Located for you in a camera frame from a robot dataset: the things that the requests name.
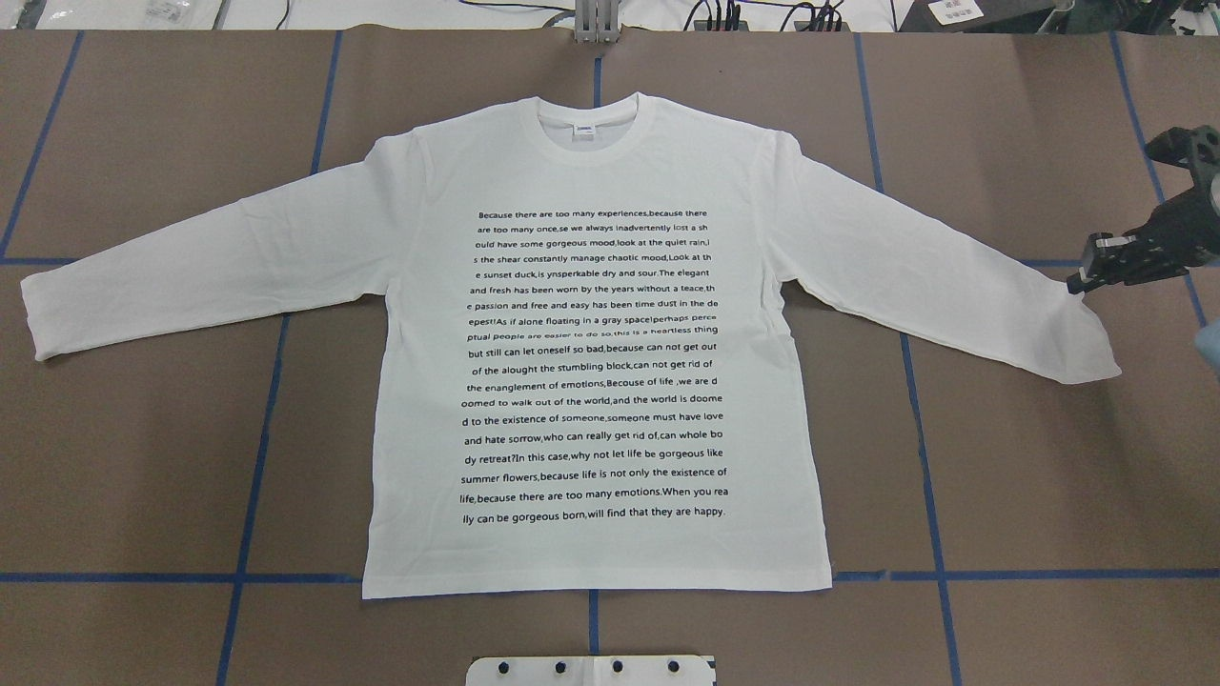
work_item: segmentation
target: white label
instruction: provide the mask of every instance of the white label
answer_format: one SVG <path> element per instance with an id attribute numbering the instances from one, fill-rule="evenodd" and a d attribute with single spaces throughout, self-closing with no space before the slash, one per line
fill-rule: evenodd
<path id="1" fill-rule="evenodd" d="M 185 28 L 194 13 L 193 0 L 149 0 L 144 28 Z"/>
<path id="2" fill-rule="evenodd" d="M 927 9 L 932 10 L 932 16 L 941 22 L 941 26 L 969 22 L 983 16 L 975 0 L 941 0 L 931 2 Z"/>

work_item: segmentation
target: white long-sleeve t-shirt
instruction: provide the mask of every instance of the white long-sleeve t-shirt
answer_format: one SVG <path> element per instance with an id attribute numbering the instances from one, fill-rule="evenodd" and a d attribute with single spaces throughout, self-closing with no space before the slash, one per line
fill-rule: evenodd
<path id="1" fill-rule="evenodd" d="M 384 295 L 375 598 L 830 586 L 791 280 L 1064 383 L 1119 374 L 1061 283 L 787 133 L 643 94 L 383 138 L 22 292 L 39 360 Z"/>

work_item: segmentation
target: equipment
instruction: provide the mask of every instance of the equipment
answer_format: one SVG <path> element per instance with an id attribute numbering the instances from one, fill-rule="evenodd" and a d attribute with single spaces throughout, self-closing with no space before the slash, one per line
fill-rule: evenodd
<path id="1" fill-rule="evenodd" d="M 1121 237 L 1089 234 L 1070 293 L 1110 283 L 1127 286 L 1186 276 L 1187 267 L 1220 258 L 1220 133 L 1210 126 L 1174 127 L 1144 145 L 1148 159 L 1191 172 L 1194 187 L 1152 211 Z"/>

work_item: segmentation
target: blue tape line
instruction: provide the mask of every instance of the blue tape line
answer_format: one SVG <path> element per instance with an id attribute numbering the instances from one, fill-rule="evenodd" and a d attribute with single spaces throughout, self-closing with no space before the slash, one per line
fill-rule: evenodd
<path id="1" fill-rule="evenodd" d="M 1131 128 L 1136 132 L 1136 145 L 1139 148 L 1139 156 L 1148 167 L 1148 178 L 1152 179 L 1153 190 L 1157 192 L 1157 203 L 1165 201 L 1165 192 L 1160 188 L 1160 178 L 1157 176 L 1157 167 L 1153 166 L 1148 155 L 1143 151 L 1143 145 L 1148 140 L 1144 138 L 1143 127 L 1139 126 L 1139 115 L 1136 112 L 1136 101 L 1131 98 L 1131 84 L 1127 83 L 1127 70 L 1122 65 L 1122 49 L 1119 46 L 1119 34 L 1110 32 L 1110 51 L 1114 52 L 1114 66 L 1119 71 L 1119 84 L 1122 87 L 1122 99 L 1127 101 L 1127 116 L 1131 117 Z"/>
<path id="2" fill-rule="evenodd" d="M 869 132 L 869 154 L 872 155 L 872 187 L 878 192 L 886 192 L 886 184 L 881 179 L 881 154 L 877 151 L 877 131 L 872 123 L 872 101 L 869 99 L 869 74 L 864 67 L 864 43 L 859 33 L 853 33 L 855 40 L 855 68 L 860 76 L 860 98 L 864 99 L 864 125 Z"/>
<path id="3" fill-rule="evenodd" d="M 17 218 L 21 216 L 21 208 L 26 204 L 26 193 L 29 192 L 29 184 L 34 181 L 34 171 L 38 168 L 38 160 L 43 156 L 43 148 L 46 145 L 46 137 L 51 133 L 51 122 L 55 121 L 55 114 L 60 109 L 60 101 L 63 100 L 63 92 L 68 87 L 68 77 L 72 76 L 72 67 L 76 65 L 77 55 L 81 52 L 81 42 L 84 40 L 84 32 L 78 31 L 76 40 L 72 42 L 72 51 L 68 52 L 68 61 L 63 65 L 63 73 L 60 74 L 60 84 L 55 89 L 55 96 L 51 98 L 51 106 L 46 110 L 46 117 L 43 120 L 43 129 L 38 133 L 38 142 L 34 143 L 34 153 L 29 156 L 29 165 L 26 166 L 26 176 L 21 179 L 21 187 L 17 189 L 17 199 L 12 203 L 12 211 L 9 214 L 9 223 L 4 228 L 4 237 L 0 237 L 0 258 L 9 251 L 9 243 L 12 240 L 12 233 L 17 228 Z"/>
<path id="4" fill-rule="evenodd" d="M 242 527 L 242 547 L 237 554 L 237 574 L 233 579 L 233 596 L 229 599 L 228 620 L 224 623 L 224 641 L 221 643 L 221 659 L 216 668 L 216 686 L 223 686 L 228 679 L 229 657 L 233 654 L 233 637 L 237 635 L 237 616 L 242 608 L 242 586 L 245 582 L 246 563 L 250 559 L 250 541 L 254 538 L 254 522 L 259 511 L 259 494 L 262 489 L 262 474 L 267 463 L 267 447 L 271 444 L 271 416 L 279 395 L 279 375 L 284 364 L 284 341 L 288 338 L 288 323 L 292 315 L 284 315 L 279 322 L 279 341 L 276 344 L 276 361 L 271 369 L 271 388 L 267 391 L 267 405 L 262 413 L 262 432 L 259 436 L 259 454 L 254 460 L 254 476 L 250 480 L 250 500 L 245 508 L 245 525 Z"/>
<path id="5" fill-rule="evenodd" d="M 1208 316 L 1203 314 L 1203 303 L 1199 301 L 1199 292 L 1194 287 L 1194 280 L 1186 275 L 1186 292 L 1191 294 L 1191 306 L 1194 308 L 1194 319 L 1199 322 L 1199 328 L 1208 325 Z"/>
<path id="6" fill-rule="evenodd" d="M 254 461 L 254 477 L 250 480 L 250 502 L 245 508 L 245 526 L 242 529 L 242 548 L 238 551 L 237 574 L 245 574 L 250 559 L 250 542 L 254 538 L 254 521 L 259 510 L 259 494 L 262 489 L 262 474 L 267 463 L 267 448 L 271 446 L 271 416 L 276 410 L 279 395 L 279 375 L 284 366 L 284 341 L 288 338 L 288 323 L 292 315 L 284 315 L 279 321 L 279 341 L 276 343 L 276 361 L 271 367 L 271 389 L 267 392 L 267 405 L 262 413 L 262 433 L 259 436 L 259 454 Z"/>
<path id="7" fill-rule="evenodd" d="M 598 598 L 598 590 L 589 588 L 589 654 L 600 655 L 601 654 L 601 618 L 599 616 L 598 605 L 600 601 Z"/>
<path id="8" fill-rule="evenodd" d="M 946 581 L 944 551 L 941 547 L 941 524 L 936 515 L 936 496 L 932 491 L 932 468 L 927 460 L 927 442 L 924 438 L 924 416 L 919 406 L 919 387 L 915 383 L 915 364 L 911 360 L 910 337 L 898 336 L 903 348 L 903 366 L 906 369 L 906 394 L 915 415 L 915 433 L 919 437 L 919 461 L 924 470 L 924 505 L 927 510 L 927 529 L 932 538 L 932 561 L 936 564 L 936 582 L 941 594 L 941 619 L 944 624 L 944 642 L 949 651 L 949 674 L 954 686 L 961 686 L 961 664 L 958 659 L 958 638 L 953 627 L 953 609 L 949 604 L 949 583 Z"/>
<path id="9" fill-rule="evenodd" d="M 889 577 L 889 572 L 886 570 L 880 571 L 836 571 L 836 582 L 853 582 L 853 581 L 884 581 Z"/>
<path id="10" fill-rule="evenodd" d="M 593 106 L 601 106 L 601 57 L 593 60 Z"/>
<path id="11" fill-rule="evenodd" d="M 246 574 L 245 583 L 360 583 L 359 576 L 350 574 Z"/>
<path id="12" fill-rule="evenodd" d="M 343 48 L 343 32 L 334 32 L 334 44 L 331 48 L 331 66 L 326 76 L 326 93 L 322 96 L 322 112 L 318 115 L 317 138 L 314 140 L 314 161 L 310 175 L 318 172 L 322 165 L 322 149 L 326 145 L 326 122 L 331 115 L 331 99 L 334 95 L 334 81 L 339 68 L 339 51 Z M 228 679 L 229 657 L 233 654 L 233 637 L 237 635 L 237 618 L 242 608 L 242 586 L 246 582 L 246 564 L 250 559 L 250 541 L 254 538 L 254 522 L 259 511 L 259 493 L 262 488 L 262 472 L 267 463 L 267 447 L 271 444 L 271 416 L 276 409 L 279 394 L 279 377 L 284 366 L 284 341 L 288 338 L 288 323 L 292 315 L 284 315 L 279 323 L 279 341 L 276 344 L 276 361 L 271 369 L 271 389 L 267 392 L 267 406 L 262 415 L 262 433 L 259 436 L 259 455 L 254 461 L 254 477 L 250 481 L 250 502 L 245 509 L 245 526 L 242 529 L 242 547 L 238 551 L 237 575 L 233 581 L 233 597 L 229 602 L 229 616 L 224 625 L 224 642 L 221 644 L 221 659 L 216 668 L 216 686 L 224 686 Z"/>
<path id="13" fill-rule="evenodd" d="M 1122 85 L 1122 98 L 1127 101 L 1127 116 L 1131 117 L 1131 128 L 1136 132 L 1136 143 L 1139 145 L 1139 156 L 1143 157 L 1144 165 L 1148 167 L 1148 178 L 1152 179 L 1153 190 L 1157 192 L 1157 203 L 1165 203 L 1165 190 L 1160 186 L 1160 175 L 1157 173 L 1157 166 L 1153 164 L 1152 159 L 1144 154 L 1144 138 L 1143 127 L 1139 126 L 1139 112 L 1136 111 L 1135 98 L 1131 96 L 1131 84 L 1127 83 L 1127 68 L 1122 61 L 1122 46 L 1119 45 L 1119 34 L 1110 32 L 1110 51 L 1114 52 L 1114 66 L 1119 71 L 1119 83 Z M 1194 309 L 1194 319 L 1198 321 L 1199 327 L 1208 325 L 1208 317 L 1203 314 L 1203 305 L 1199 303 L 1199 292 L 1194 288 L 1194 280 L 1191 275 L 1186 275 L 1186 292 L 1191 297 L 1191 306 Z"/>
<path id="14" fill-rule="evenodd" d="M 322 116 L 317 122 L 317 139 L 314 142 L 314 162 L 309 172 L 317 173 L 322 167 L 322 145 L 326 142 L 326 121 L 331 116 L 331 98 L 334 95 L 334 77 L 339 71 L 339 50 L 343 48 L 343 32 L 334 32 L 334 45 L 331 48 L 331 71 L 326 76 L 326 94 L 322 96 Z"/>
<path id="15" fill-rule="evenodd" d="M 0 583 L 360 583 L 350 574 L 206 574 L 178 571 L 0 571 Z"/>
<path id="16" fill-rule="evenodd" d="M 1107 579 L 1220 579 L 1220 569 L 996 569 L 935 571 L 895 571 L 893 581 L 1048 581 Z"/>
<path id="17" fill-rule="evenodd" d="M 228 679 L 229 657 L 233 654 L 233 636 L 237 635 L 237 612 L 242 607 L 242 583 L 233 583 L 229 598 L 229 615 L 224 621 L 224 640 L 221 642 L 221 662 L 216 666 L 216 686 L 224 686 Z"/>
<path id="18" fill-rule="evenodd" d="M 78 258 L 0 258 L 0 266 L 70 265 Z"/>
<path id="19" fill-rule="evenodd" d="M 872 156 L 874 186 L 880 193 L 886 192 L 881 175 L 881 154 L 877 150 L 877 131 L 872 120 L 872 100 L 869 98 L 869 73 L 864 60 L 864 42 L 859 33 L 852 34 L 855 42 L 855 66 L 860 77 L 860 98 L 864 100 L 864 122 L 869 131 L 869 154 Z M 903 365 L 906 369 L 906 392 L 910 397 L 911 411 L 915 415 L 915 430 L 919 436 L 919 459 L 924 469 L 924 503 L 927 509 L 927 529 L 932 538 L 932 557 L 936 561 L 937 590 L 941 596 L 941 619 L 944 624 L 944 646 L 949 658 L 949 675 L 953 686 L 961 686 L 961 665 L 958 659 L 958 637 L 953 627 L 953 608 L 949 604 L 949 585 L 944 580 L 944 555 L 941 551 L 941 526 L 936 516 L 936 498 L 932 494 L 932 470 L 927 461 L 927 444 L 924 441 L 924 419 L 919 409 L 919 389 L 915 387 L 915 369 L 911 363 L 910 338 L 902 333 L 899 341 L 903 348 Z"/>
<path id="20" fill-rule="evenodd" d="M 5 571 L 0 583 L 232 583 L 232 574 Z"/>

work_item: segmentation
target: neckline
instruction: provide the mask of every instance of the neckline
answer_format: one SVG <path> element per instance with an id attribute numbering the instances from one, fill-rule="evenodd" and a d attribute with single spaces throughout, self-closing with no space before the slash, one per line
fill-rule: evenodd
<path id="1" fill-rule="evenodd" d="M 526 138 L 547 157 L 569 165 L 590 166 L 610 162 L 639 145 L 653 123 L 653 99 L 633 93 L 617 103 L 581 110 L 548 103 L 537 95 L 517 103 Z M 598 150 L 569 150 L 551 140 L 543 131 L 543 120 L 565 125 L 605 125 L 632 121 L 622 138 Z"/>

